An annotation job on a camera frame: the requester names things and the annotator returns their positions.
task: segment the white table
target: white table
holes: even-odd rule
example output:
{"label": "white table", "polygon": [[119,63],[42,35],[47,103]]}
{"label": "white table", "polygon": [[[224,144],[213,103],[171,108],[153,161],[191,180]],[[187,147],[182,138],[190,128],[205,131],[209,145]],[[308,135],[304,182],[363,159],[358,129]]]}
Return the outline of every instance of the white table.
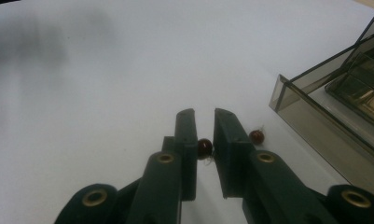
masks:
{"label": "white table", "polygon": [[[78,190],[140,177],[175,115],[216,107],[264,125],[310,188],[345,183],[269,107],[294,77],[357,39],[374,10],[351,0],[25,0],[0,6],[0,223],[53,223]],[[182,223],[246,223],[200,161]]]}

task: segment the dark red bead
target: dark red bead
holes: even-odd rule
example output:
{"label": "dark red bead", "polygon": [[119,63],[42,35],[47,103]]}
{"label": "dark red bead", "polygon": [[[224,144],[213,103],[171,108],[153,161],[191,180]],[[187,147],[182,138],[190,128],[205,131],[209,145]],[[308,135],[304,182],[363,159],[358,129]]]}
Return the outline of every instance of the dark red bead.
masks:
{"label": "dark red bead", "polygon": [[250,139],[255,145],[260,145],[265,140],[265,135],[260,130],[254,130],[250,132]]}
{"label": "dark red bead", "polygon": [[210,140],[202,138],[198,141],[198,159],[204,160],[213,154],[213,144]]}

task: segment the brass grommet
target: brass grommet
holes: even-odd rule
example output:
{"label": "brass grommet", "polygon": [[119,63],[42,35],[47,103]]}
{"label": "brass grommet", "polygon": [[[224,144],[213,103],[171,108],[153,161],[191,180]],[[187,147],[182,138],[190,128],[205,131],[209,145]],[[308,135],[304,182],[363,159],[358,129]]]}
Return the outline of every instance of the brass grommet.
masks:
{"label": "brass grommet", "polygon": [[365,197],[364,195],[350,189],[346,189],[341,193],[341,197],[343,197],[346,202],[361,208],[369,208],[372,203],[370,200]]}
{"label": "brass grommet", "polygon": [[267,163],[274,162],[274,157],[269,153],[262,152],[262,153],[259,153],[257,157],[260,161],[263,161],[263,162],[267,162]]}
{"label": "brass grommet", "polygon": [[107,199],[105,189],[93,189],[82,198],[82,203],[87,207],[93,207],[103,203]]}
{"label": "brass grommet", "polygon": [[174,156],[171,154],[160,154],[158,155],[158,161],[161,163],[169,163],[174,161]]}

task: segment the small ball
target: small ball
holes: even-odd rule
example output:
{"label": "small ball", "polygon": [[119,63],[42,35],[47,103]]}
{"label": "small ball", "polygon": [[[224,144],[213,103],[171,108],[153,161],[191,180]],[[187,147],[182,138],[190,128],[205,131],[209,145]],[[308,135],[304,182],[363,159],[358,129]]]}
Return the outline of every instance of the small ball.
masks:
{"label": "small ball", "polygon": [[255,145],[260,145],[265,140],[265,135],[260,130],[254,130],[254,131],[250,132],[249,137],[250,137],[251,141],[253,142],[253,144],[255,144]]}
{"label": "small ball", "polygon": [[213,154],[213,144],[210,140],[202,138],[198,141],[198,159],[204,160]]}

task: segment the red ball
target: red ball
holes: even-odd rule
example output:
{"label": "red ball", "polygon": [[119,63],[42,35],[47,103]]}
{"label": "red ball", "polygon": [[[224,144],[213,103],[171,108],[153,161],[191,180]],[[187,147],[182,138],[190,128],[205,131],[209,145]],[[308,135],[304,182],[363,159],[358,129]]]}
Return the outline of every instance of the red ball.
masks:
{"label": "red ball", "polygon": [[204,160],[213,154],[213,144],[210,140],[202,138],[198,141],[198,159]]}
{"label": "red ball", "polygon": [[249,137],[250,137],[251,141],[253,142],[253,144],[255,144],[255,145],[260,145],[265,140],[265,135],[260,130],[254,130],[254,131],[250,132]]}

